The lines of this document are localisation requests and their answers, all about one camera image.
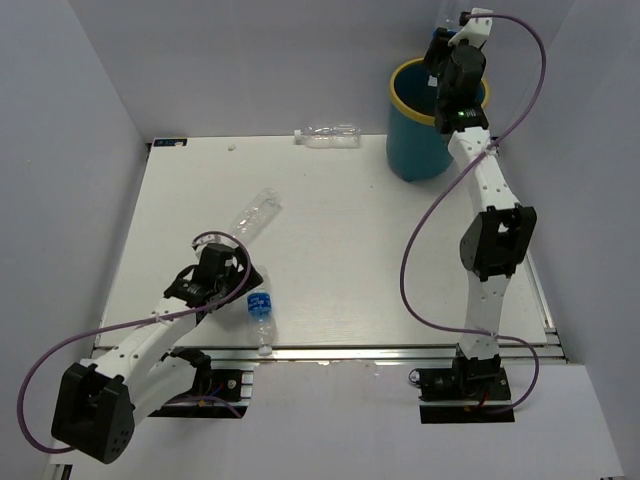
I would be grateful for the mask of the clear bottle light blue label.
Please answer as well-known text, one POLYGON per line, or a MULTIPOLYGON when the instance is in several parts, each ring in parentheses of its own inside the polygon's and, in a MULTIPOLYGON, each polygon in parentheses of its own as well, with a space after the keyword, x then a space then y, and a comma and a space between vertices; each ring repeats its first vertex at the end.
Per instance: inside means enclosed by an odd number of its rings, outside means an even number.
POLYGON ((265 267, 260 266, 257 272, 263 282, 247 295, 248 334, 251 344, 260 356, 270 356, 277 337, 277 327, 273 315, 271 298, 271 281, 265 267))

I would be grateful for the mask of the clear unlabelled plastic bottle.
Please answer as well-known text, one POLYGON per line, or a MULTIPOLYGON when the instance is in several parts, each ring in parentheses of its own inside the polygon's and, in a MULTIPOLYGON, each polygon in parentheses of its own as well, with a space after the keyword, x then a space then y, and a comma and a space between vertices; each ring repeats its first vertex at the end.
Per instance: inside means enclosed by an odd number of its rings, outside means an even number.
POLYGON ((278 192, 264 188, 234 218, 226 232, 248 247, 275 220, 281 210, 281 197, 278 192))

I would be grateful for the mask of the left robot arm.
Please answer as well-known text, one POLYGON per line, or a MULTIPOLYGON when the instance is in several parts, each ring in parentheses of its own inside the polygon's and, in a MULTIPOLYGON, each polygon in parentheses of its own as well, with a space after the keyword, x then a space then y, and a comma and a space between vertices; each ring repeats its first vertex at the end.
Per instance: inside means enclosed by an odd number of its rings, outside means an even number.
POLYGON ((196 250, 164 291, 148 325, 104 355, 63 374, 51 434, 104 464, 114 462, 135 427, 181 396, 199 399, 213 385, 211 359, 177 341, 210 313, 262 284, 246 248, 210 242, 196 250))

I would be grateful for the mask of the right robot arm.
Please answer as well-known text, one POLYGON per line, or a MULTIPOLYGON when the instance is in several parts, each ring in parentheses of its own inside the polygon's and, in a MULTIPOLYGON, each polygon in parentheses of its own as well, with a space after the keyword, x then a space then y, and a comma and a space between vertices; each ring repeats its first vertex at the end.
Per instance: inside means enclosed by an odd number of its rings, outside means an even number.
POLYGON ((424 57, 437 80, 435 127, 449 154, 467 172, 474 218, 460 240, 468 274, 464 331, 457 345, 453 390, 472 399, 500 369, 497 335, 504 296, 528 249, 537 214, 523 206, 507 186, 492 146, 489 123, 479 98, 486 59, 469 39, 439 28, 424 57))

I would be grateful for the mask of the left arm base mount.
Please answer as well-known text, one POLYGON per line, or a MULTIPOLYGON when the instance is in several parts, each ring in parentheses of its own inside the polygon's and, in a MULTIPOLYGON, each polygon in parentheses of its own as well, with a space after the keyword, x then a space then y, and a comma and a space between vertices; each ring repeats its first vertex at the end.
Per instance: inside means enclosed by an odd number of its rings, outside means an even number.
POLYGON ((250 398, 251 372, 215 363, 195 348, 178 347, 162 360, 186 361, 195 376, 191 388, 150 414, 158 418, 241 419, 250 398))

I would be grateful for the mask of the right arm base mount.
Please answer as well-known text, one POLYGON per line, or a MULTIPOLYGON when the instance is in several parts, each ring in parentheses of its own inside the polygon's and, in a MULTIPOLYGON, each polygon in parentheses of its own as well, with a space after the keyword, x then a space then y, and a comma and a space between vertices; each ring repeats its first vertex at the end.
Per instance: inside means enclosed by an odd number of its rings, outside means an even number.
POLYGON ((511 390, 501 357, 468 359, 458 353, 448 368, 416 368, 409 383, 420 390, 424 425, 513 423, 511 390))

